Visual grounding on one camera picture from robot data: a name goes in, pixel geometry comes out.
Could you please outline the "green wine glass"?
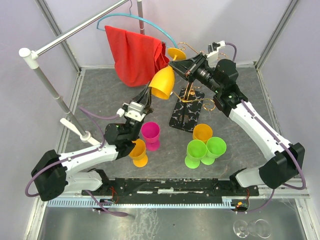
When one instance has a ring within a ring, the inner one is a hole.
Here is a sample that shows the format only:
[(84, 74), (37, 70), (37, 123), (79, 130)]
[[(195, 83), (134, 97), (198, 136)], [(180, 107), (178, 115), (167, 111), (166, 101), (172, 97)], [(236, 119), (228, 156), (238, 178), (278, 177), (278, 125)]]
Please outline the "green wine glass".
[(207, 155), (206, 144), (198, 139), (190, 141), (186, 148), (185, 165), (190, 169), (199, 167), (201, 160)]
[(207, 152), (201, 162), (205, 165), (212, 165), (217, 158), (227, 151), (226, 142), (220, 137), (211, 137), (206, 143)]

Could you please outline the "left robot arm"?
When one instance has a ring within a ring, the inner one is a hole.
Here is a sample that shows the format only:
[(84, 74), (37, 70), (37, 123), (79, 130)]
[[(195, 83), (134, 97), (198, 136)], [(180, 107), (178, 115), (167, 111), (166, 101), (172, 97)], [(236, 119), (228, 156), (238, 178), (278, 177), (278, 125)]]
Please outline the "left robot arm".
[(110, 123), (103, 131), (102, 142), (82, 150), (58, 154), (54, 149), (43, 154), (31, 171), (28, 186), (34, 184), (36, 197), (44, 202), (53, 200), (64, 192), (90, 190), (99, 195), (110, 191), (110, 182), (100, 173), (89, 176), (84, 169), (94, 165), (124, 158), (132, 152), (139, 133), (151, 108), (152, 90), (146, 86), (129, 103), (117, 111), (125, 123)]

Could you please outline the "orange wine glass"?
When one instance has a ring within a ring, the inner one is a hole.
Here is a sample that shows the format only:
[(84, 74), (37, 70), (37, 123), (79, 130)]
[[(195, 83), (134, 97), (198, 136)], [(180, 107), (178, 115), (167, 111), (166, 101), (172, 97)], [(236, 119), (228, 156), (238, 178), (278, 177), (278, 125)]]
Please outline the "orange wine glass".
[(141, 139), (137, 139), (133, 141), (133, 143), (135, 144), (135, 146), (130, 152), (129, 157), (132, 159), (133, 164), (136, 167), (142, 168), (148, 163), (146, 144)]
[(193, 133), (192, 133), (193, 140), (200, 140), (206, 144), (207, 141), (212, 136), (213, 136), (213, 130), (207, 124), (204, 124), (204, 123), (197, 124), (193, 129)]
[[(169, 56), (173, 61), (185, 60), (186, 54), (178, 48), (169, 48)], [(152, 78), (149, 87), (151, 94), (159, 99), (168, 100), (175, 85), (175, 73), (173, 68), (168, 65), (159, 70)]]

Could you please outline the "green wine glass left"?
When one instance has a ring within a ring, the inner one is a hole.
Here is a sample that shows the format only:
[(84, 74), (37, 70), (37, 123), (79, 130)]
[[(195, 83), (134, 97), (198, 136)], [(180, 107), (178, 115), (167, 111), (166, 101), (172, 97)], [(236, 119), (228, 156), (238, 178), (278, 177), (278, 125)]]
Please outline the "green wine glass left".
[(190, 141), (186, 148), (185, 165), (190, 169), (199, 167), (201, 160), (207, 155), (206, 144), (198, 139)]

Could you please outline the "silver clothes rail stand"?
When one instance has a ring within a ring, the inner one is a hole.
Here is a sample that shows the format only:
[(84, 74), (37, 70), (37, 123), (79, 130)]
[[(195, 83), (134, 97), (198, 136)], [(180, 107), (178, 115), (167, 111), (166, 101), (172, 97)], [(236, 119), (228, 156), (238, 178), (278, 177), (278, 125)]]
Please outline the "silver clothes rail stand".
[(75, 65), (75, 69), (79, 72), (81, 70), (81, 67), (76, 61), (76, 58), (73, 56), (70, 47), (67, 44), (67, 40), (74, 36), (75, 34), (79, 33), (80, 31), (84, 30), (91, 24), (101, 20), (102, 18), (110, 15), (112, 11), (119, 8), (120, 6), (127, 3), (126, 0), (119, 0), (113, 5), (101, 10), (100, 12), (94, 14), (93, 16), (90, 16), (89, 18), (83, 20), (82, 22), (76, 24), (71, 29), (61, 32), (60, 28), (58, 27), (53, 14), (45, 0), (37, 0), (36, 4), (40, 8), (42, 14), (44, 15), (45, 19), (49, 23), (50, 28), (52, 29), (53, 33), (55, 34), (54, 40), (51, 42), (45, 44), (44, 46), (40, 47), (37, 50), (31, 50), (27, 47), (23, 47), (18, 51), (19, 56), (26, 62), (26, 64), (29, 66), (31, 70), (33, 70), (40, 81), (43, 83), (45, 88), (49, 91), (51, 96), (56, 100), (62, 111), (66, 114), (67, 118), (62, 118), (60, 122), (66, 127), (68, 130), (74, 132), (77, 134), (80, 138), (80, 140), (84, 143), (89, 143), (91, 145), (97, 145), (99, 142), (92, 137), (92, 134), (88, 131), (86, 131), (79, 123), (77, 118), (74, 116), (72, 110), (67, 106), (67, 104), (64, 102), (61, 95), (57, 92), (57, 90), (54, 88), (48, 77), (45, 75), (45, 73), (40, 68), (40, 65), (38, 63), (38, 58), (45, 53), (47, 53), (49, 50), (53, 49), (54, 47), (62, 44), (62, 48), (67, 53), (67, 55), (70, 58), (70, 61), (72, 64)]

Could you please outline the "gold wine glass rack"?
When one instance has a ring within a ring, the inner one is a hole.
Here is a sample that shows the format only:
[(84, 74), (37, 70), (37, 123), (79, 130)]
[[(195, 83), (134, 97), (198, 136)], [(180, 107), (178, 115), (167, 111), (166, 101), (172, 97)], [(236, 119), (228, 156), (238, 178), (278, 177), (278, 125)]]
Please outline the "gold wine glass rack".
[[(189, 133), (191, 133), (198, 124), (201, 109), (205, 101), (205, 94), (193, 90), (193, 83), (194, 82), (187, 81), (187, 86), (181, 89), (180, 93), (176, 95), (177, 102), (169, 121), (170, 127)], [(209, 84), (210, 80), (201, 83), (203, 85)]]

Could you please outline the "red cloth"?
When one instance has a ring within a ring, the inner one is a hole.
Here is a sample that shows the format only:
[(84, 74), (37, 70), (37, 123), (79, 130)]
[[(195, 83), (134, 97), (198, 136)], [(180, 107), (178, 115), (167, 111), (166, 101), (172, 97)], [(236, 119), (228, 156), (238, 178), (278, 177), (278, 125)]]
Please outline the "red cloth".
[(116, 74), (126, 86), (146, 85), (159, 70), (168, 66), (163, 41), (109, 25), (104, 28)]

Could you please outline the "teal clothes hanger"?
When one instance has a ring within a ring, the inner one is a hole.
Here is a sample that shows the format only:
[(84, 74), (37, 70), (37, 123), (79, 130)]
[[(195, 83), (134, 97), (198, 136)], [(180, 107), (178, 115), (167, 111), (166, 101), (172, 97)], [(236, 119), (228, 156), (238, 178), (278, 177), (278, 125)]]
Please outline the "teal clothes hanger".
[(102, 20), (104, 19), (107, 19), (107, 18), (110, 18), (110, 17), (126, 17), (126, 18), (131, 18), (131, 19), (135, 19), (135, 20), (138, 20), (139, 23), (146, 23), (150, 26), (152, 26), (153, 28), (157, 29), (159, 32), (161, 32), (163, 35), (165, 35), (173, 44), (173, 46), (175, 48), (178, 48), (178, 44), (177, 42), (174, 40), (174, 38), (169, 35), (169, 33), (167, 31), (165, 31), (163, 28), (161, 28), (160, 26), (158, 26), (157, 24), (155, 24), (154, 22), (151, 22), (145, 18), (143, 18), (143, 3), (142, 3), (142, 0), (137, 0), (137, 9), (138, 9), (138, 15), (133, 15), (132, 14), (132, 11), (131, 11), (131, 8), (133, 6), (133, 1), (130, 0), (130, 7), (129, 7), (129, 13), (122, 13), (122, 12), (119, 12), (119, 13), (111, 13), (111, 14), (107, 14), (105, 16), (103, 16), (102, 18), (100, 18), (97, 23), (96, 23), (96, 29), (99, 30), (99, 31), (103, 31), (103, 29), (100, 27), (100, 23)]

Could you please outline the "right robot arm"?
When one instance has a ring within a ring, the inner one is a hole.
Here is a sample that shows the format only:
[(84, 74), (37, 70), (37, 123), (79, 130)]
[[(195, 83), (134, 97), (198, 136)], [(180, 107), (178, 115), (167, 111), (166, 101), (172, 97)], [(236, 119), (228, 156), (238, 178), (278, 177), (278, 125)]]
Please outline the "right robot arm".
[(235, 179), (228, 184), (233, 195), (239, 196), (253, 185), (273, 190), (281, 185), (288, 187), (287, 182), (295, 176), (301, 178), (299, 190), (306, 188), (302, 173), (305, 148), (282, 137), (258, 114), (236, 83), (239, 73), (235, 62), (224, 58), (210, 67), (208, 57), (199, 53), (186, 60), (170, 61), (169, 65), (186, 81), (198, 80), (213, 91), (215, 106), (248, 134), (267, 160), (262, 166), (234, 173)]

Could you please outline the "clear wine glass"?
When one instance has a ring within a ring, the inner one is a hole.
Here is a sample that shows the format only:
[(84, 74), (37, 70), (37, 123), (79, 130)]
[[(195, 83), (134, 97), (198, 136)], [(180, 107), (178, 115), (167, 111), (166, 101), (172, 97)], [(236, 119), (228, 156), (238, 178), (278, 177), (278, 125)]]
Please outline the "clear wine glass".
[(247, 238), (249, 235), (267, 239), (271, 236), (271, 226), (264, 219), (252, 220), (247, 223), (244, 220), (236, 220), (233, 223), (233, 232), (239, 238)]

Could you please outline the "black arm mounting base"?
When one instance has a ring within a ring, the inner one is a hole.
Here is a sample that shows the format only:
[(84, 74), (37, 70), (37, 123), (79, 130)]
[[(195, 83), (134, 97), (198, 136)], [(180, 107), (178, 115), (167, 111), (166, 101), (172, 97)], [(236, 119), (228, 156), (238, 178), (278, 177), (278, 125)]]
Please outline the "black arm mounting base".
[(223, 197), (257, 197), (257, 185), (241, 187), (235, 179), (109, 178), (101, 169), (102, 185), (95, 197), (115, 197), (117, 204), (221, 204)]

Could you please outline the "green wine glass right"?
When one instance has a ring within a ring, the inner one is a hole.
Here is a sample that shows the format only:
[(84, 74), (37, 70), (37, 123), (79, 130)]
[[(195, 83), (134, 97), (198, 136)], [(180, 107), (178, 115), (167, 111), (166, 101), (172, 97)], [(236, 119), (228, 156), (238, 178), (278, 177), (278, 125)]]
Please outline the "green wine glass right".
[(201, 162), (205, 165), (212, 165), (217, 158), (227, 151), (226, 142), (220, 137), (211, 137), (206, 143), (207, 152)]

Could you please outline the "pink wine glass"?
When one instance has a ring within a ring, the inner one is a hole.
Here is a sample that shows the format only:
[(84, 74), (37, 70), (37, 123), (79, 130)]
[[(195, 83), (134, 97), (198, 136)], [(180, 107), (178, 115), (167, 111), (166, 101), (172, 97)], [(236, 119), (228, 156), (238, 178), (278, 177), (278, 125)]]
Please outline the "pink wine glass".
[(149, 151), (157, 151), (160, 147), (160, 126), (156, 122), (146, 122), (141, 128), (142, 137)]

